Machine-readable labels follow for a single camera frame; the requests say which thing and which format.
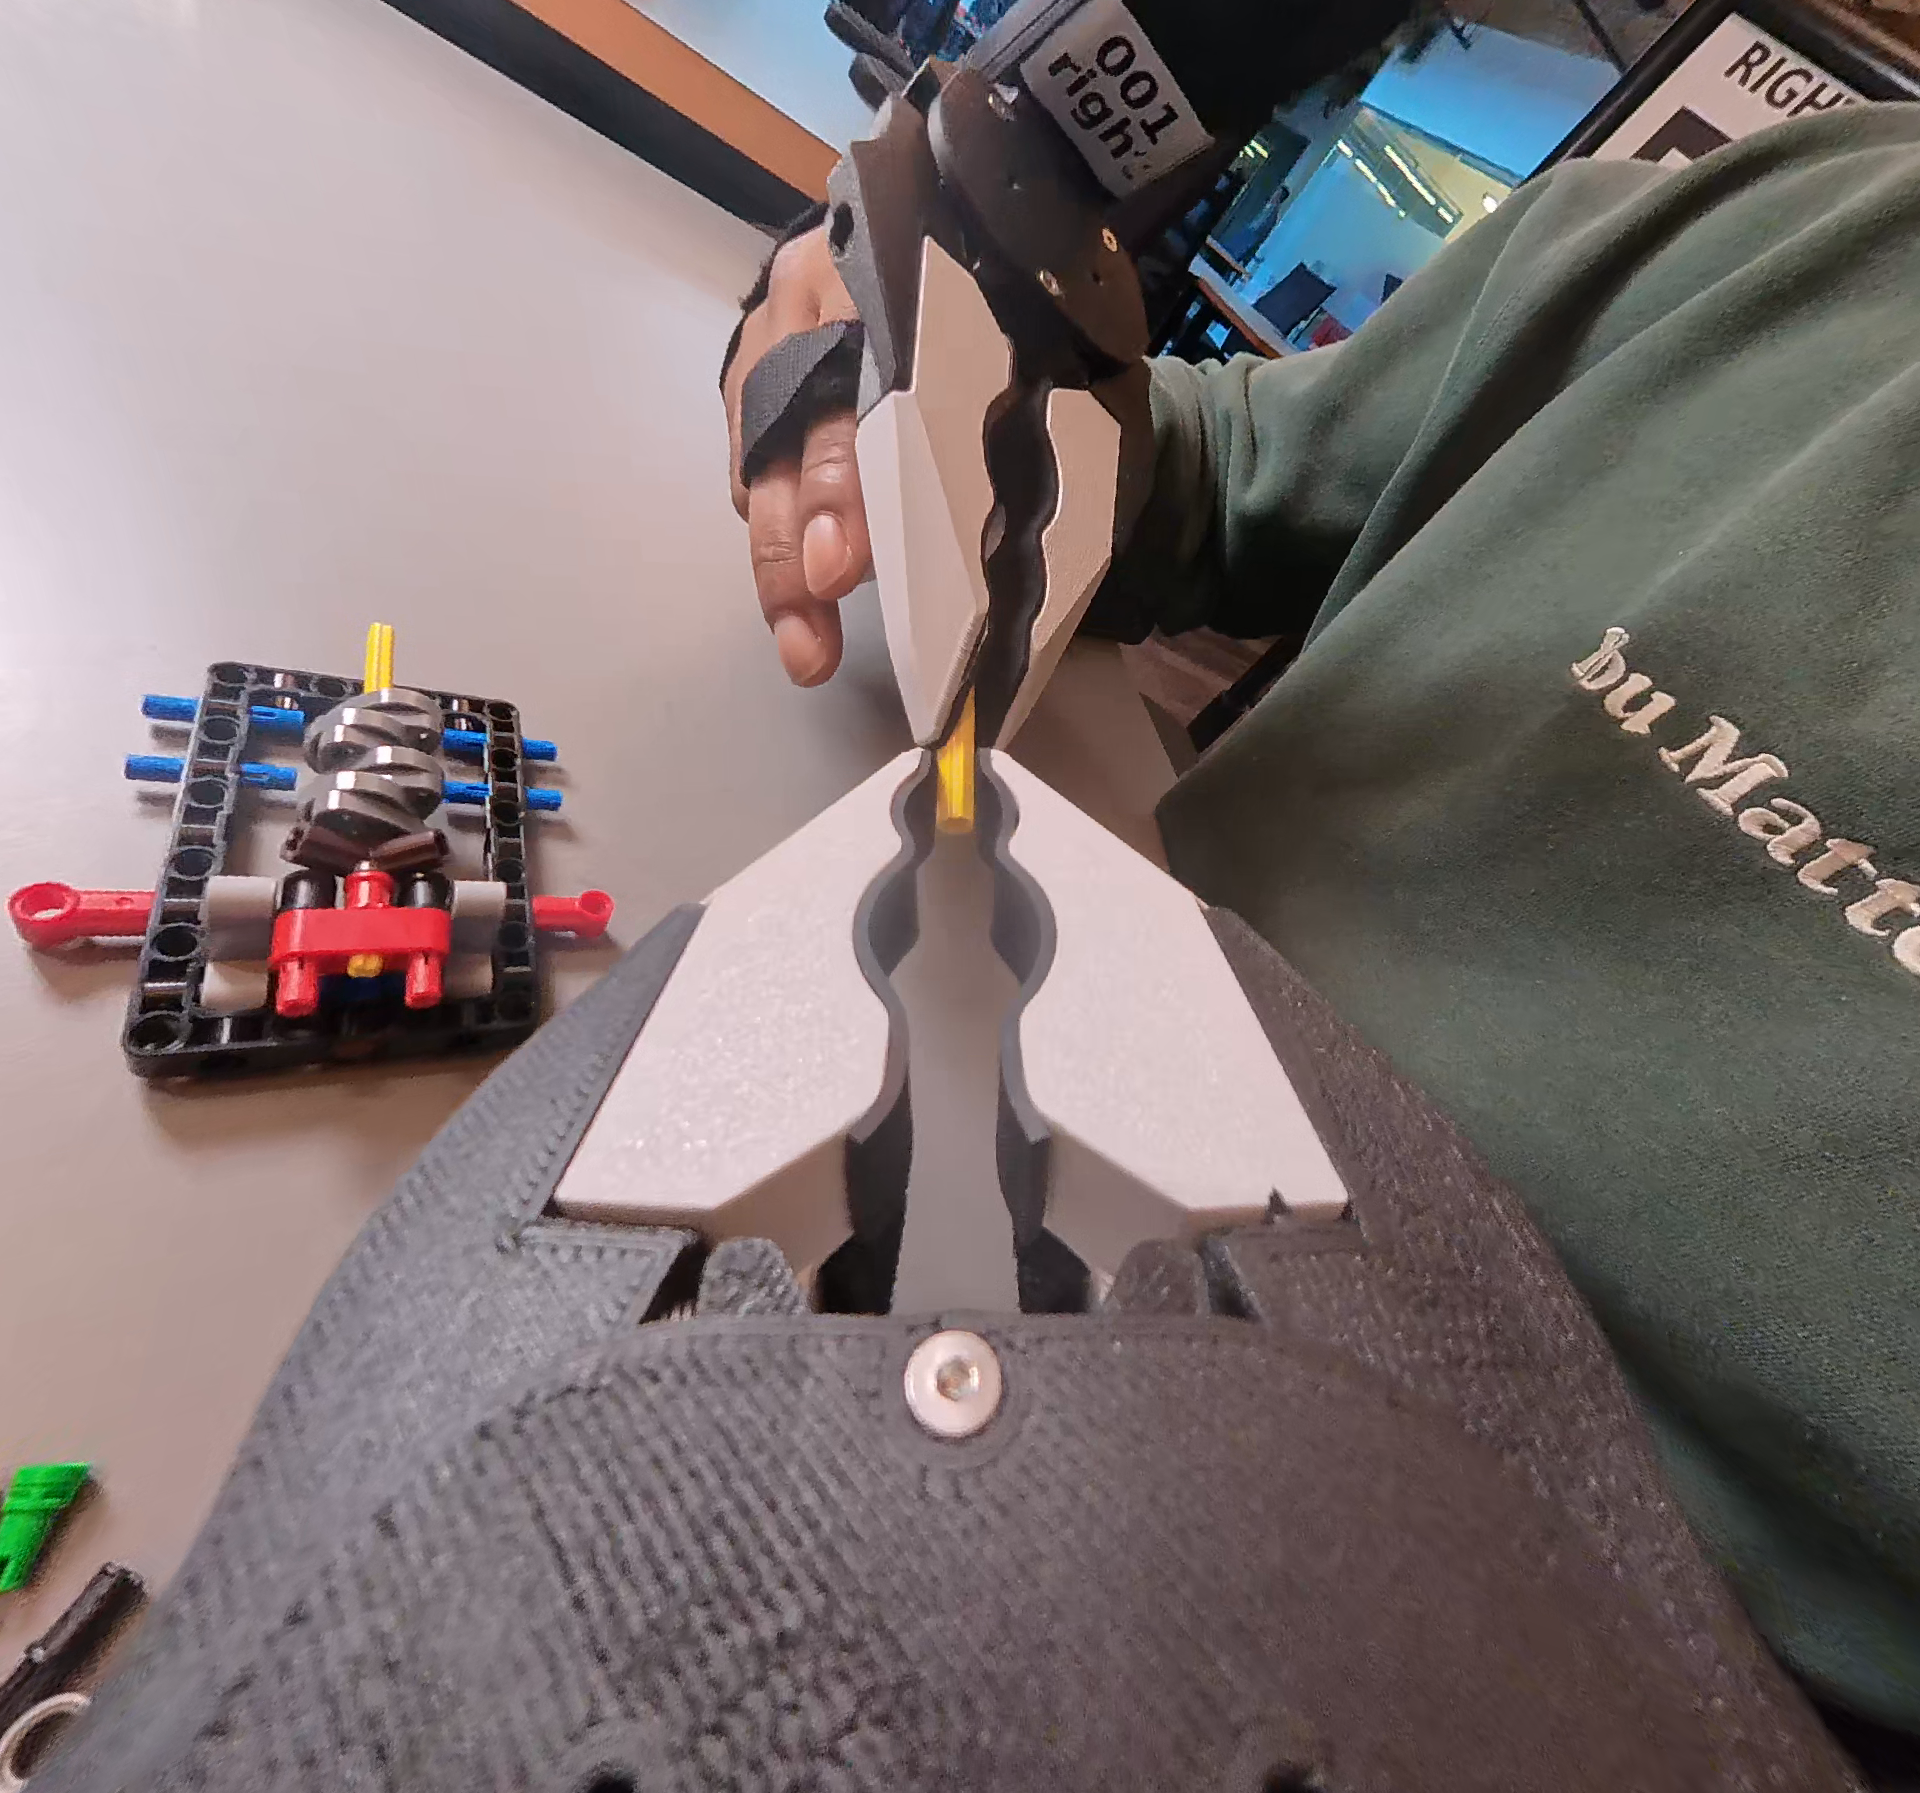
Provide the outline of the green lego connector piece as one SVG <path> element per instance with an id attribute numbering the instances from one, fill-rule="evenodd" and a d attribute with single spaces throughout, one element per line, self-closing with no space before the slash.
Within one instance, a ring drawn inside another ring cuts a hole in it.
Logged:
<path id="1" fill-rule="evenodd" d="M 2 1592 L 29 1583 L 46 1543 L 81 1498 L 90 1470 L 87 1461 L 29 1461 L 13 1470 L 2 1491 Z"/>

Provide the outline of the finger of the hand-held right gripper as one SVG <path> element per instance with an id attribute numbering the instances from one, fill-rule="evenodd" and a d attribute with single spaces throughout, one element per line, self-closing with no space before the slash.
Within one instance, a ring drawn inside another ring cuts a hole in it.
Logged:
<path id="1" fill-rule="evenodd" d="M 991 436 L 1026 432 L 1026 397 L 971 272 L 922 242 L 909 381 L 855 429 L 883 635 L 909 736 L 946 743 L 967 694 L 977 736 L 1010 746 L 1037 618 L 1037 482 L 997 482 Z"/>
<path id="2" fill-rule="evenodd" d="M 1000 539 L 974 667 L 977 736 L 1007 748 L 1114 555 L 1120 427 L 1085 388 L 1023 394 L 991 439 Z"/>

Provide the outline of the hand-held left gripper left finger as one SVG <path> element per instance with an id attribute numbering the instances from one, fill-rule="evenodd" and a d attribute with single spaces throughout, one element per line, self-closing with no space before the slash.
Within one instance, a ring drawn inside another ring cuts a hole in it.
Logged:
<path id="1" fill-rule="evenodd" d="M 889 1309 L 912 1160 L 895 976 L 922 937 L 906 751 L 701 906 L 551 1206 L 771 1242 L 833 1309 Z"/>

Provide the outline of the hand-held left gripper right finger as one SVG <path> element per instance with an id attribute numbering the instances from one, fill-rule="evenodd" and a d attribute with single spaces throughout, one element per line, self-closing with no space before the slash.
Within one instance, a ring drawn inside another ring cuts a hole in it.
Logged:
<path id="1" fill-rule="evenodd" d="M 980 757 L 997 1169 L 1029 1312 L 1079 1312 L 1149 1242 L 1335 1224 L 1348 1186 L 1207 906 L 1001 751 Z"/>

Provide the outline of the orange-edged table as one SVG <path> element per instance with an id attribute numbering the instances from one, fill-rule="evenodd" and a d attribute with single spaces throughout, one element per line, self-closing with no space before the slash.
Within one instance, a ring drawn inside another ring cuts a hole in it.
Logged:
<path id="1" fill-rule="evenodd" d="M 381 2 L 761 229 L 876 123 L 828 0 Z"/>

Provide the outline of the person's right hand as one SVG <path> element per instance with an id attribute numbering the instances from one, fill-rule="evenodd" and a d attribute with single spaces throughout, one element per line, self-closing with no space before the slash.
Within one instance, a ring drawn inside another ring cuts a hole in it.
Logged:
<path id="1" fill-rule="evenodd" d="M 742 476 L 742 378 L 785 336 L 853 318 L 824 217 L 764 266 L 721 365 L 730 496 L 749 529 L 754 590 L 792 687 L 825 682 L 843 657 L 840 602 L 870 575 L 870 535 L 855 456 L 855 411 L 816 415 L 801 445 Z"/>

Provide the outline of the person's right forearm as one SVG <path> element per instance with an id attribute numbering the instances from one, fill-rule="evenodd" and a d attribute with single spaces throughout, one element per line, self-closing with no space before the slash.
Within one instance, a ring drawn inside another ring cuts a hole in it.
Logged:
<path id="1" fill-rule="evenodd" d="M 1541 515 L 1627 466 L 1717 502 L 1913 369 L 1913 102 L 1578 157 L 1335 345 L 1152 362 L 1153 481 L 1089 630 L 1314 639 L 1462 496 Z"/>

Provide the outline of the black framed white sign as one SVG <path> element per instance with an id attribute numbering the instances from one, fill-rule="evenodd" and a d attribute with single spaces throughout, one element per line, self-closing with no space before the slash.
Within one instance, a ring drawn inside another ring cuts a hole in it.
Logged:
<path id="1" fill-rule="evenodd" d="M 1541 157 L 1685 168 L 1799 117 L 1916 98 L 1916 42 L 1836 0 L 1693 0 Z"/>

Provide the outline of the black lego pin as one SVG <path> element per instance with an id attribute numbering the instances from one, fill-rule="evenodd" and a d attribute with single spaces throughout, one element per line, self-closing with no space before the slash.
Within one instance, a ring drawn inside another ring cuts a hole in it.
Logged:
<path id="1" fill-rule="evenodd" d="M 69 1692 L 123 1627 L 145 1604 L 150 1591 L 139 1573 L 104 1562 L 71 1604 L 32 1638 L 2 1679 L 2 1726 L 40 1704 Z"/>

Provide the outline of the black frame lego engine assembly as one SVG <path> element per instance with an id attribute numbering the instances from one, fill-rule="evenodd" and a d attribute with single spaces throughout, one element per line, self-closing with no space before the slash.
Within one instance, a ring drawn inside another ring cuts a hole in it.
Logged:
<path id="1" fill-rule="evenodd" d="M 609 939 L 609 893 L 534 893 L 534 823 L 564 808 L 534 781 L 555 743 L 512 700 L 403 682 L 384 620 L 354 678 L 221 658 L 198 699 L 139 712 L 184 736 L 123 764 L 174 796 L 154 885 L 10 897 L 40 955 L 132 949 L 136 1079 L 503 1054 L 539 1027 L 545 942 Z"/>

